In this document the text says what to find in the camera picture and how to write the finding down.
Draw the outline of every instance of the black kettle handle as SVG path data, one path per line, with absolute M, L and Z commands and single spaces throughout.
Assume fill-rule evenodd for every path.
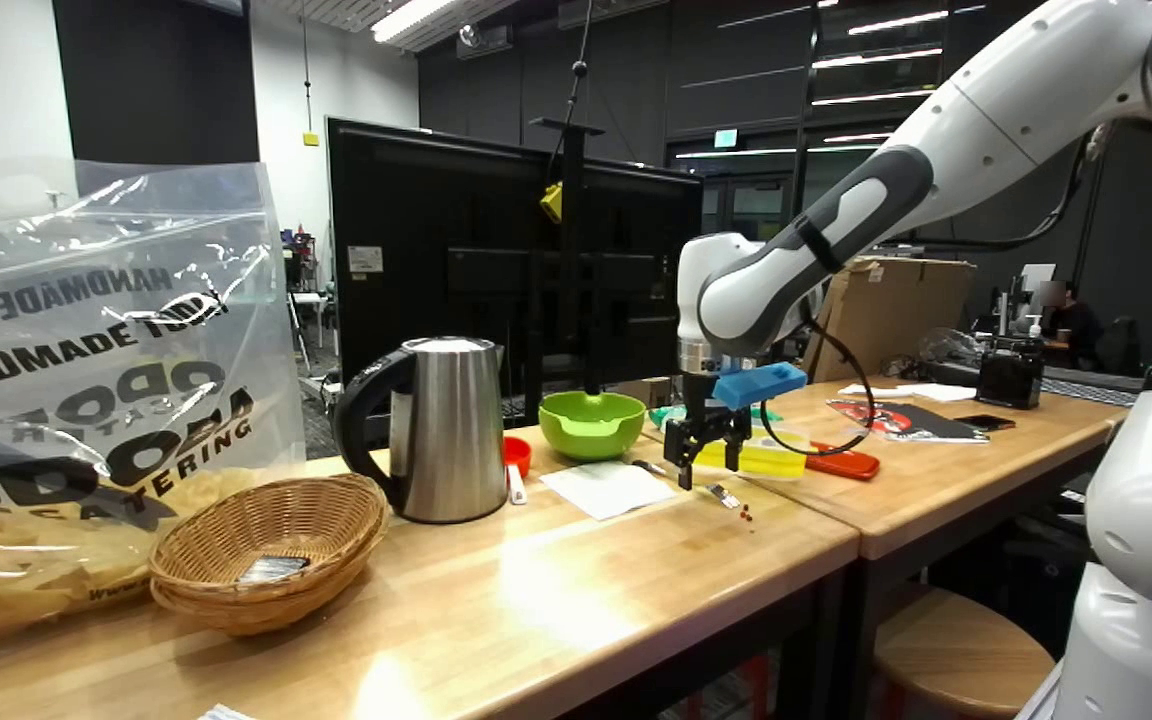
M 332 424 L 340 455 L 356 473 L 366 475 L 378 483 L 389 479 L 367 450 L 367 416 L 389 395 L 389 391 L 411 382 L 415 369 L 416 354 L 399 348 L 362 369 L 340 393 Z

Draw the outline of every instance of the stainless steel kettle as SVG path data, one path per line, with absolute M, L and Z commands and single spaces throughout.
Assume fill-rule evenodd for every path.
M 367 452 L 367 416 L 389 393 L 389 475 Z M 366 365 L 340 393 L 340 455 L 417 523 L 483 518 L 508 497 L 500 457 L 499 351 L 471 338 L 423 338 Z

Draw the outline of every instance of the ceiling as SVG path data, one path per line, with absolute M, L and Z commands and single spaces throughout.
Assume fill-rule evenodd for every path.
M 362 32 L 371 28 L 391 10 L 401 8 L 407 0 L 259 0 L 285 13 L 301 17 L 301 6 L 308 18 L 316 22 Z M 490 14 L 516 3 L 517 0 L 453 0 L 441 10 L 404 29 L 385 44 L 419 53 L 444 37 L 452 36 L 465 23 L 479 22 Z

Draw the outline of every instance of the black device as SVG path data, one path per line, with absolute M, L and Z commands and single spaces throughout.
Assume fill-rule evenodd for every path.
M 1043 388 L 1043 341 L 995 338 L 980 356 L 977 400 L 992 406 L 1029 410 L 1038 407 Z
M 960 423 L 972 425 L 973 429 L 978 429 L 980 430 L 980 432 L 984 433 L 992 433 L 995 432 L 995 430 L 1007 430 L 1016 427 L 1016 420 L 1000 418 L 1000 416 L 996 415 L 984 415 L 984 414 L 968 415 L 965 416 L 965 418 L 955 418 L 955 420 L 960 420 Z
M 581 247 L 566 266 L 570 285 L 596 288 L 579 306 L 598 328 L 593 355 L 559 328 L 575 288 L 559 287 L 562 232 L 539 205 L 548 150 L 334 118 L 326 135 L 343 382 L 404 340 L 462 334 L 506 348 L 502 389 L 522 392 L 529 324 L 545 379 L 581 378 L 588 363 L 602 382 L 676 372 L 675 272 L 700 234 L 697 177 L 584 162 Z

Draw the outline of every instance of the monitor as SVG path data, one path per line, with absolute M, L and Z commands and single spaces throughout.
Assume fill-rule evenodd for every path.
M 558 278 L 561 233 L 539 204 L 548 151 L 334 118 L 326 136 L 342 381 L 411 338 L 463 334 L 506 348 L 502 393 L 521 395 L 532 259 Z M 700 181 L 590 159 L 585 188 L 599 378 L 673 374 L 675 270 L 700 234 Z M 561 291 L 541 293 L 545 379 L 570 376 L 563 358 L 579 355 L 554 323 Z M 589 300 L 581 311 L 593 313 Z

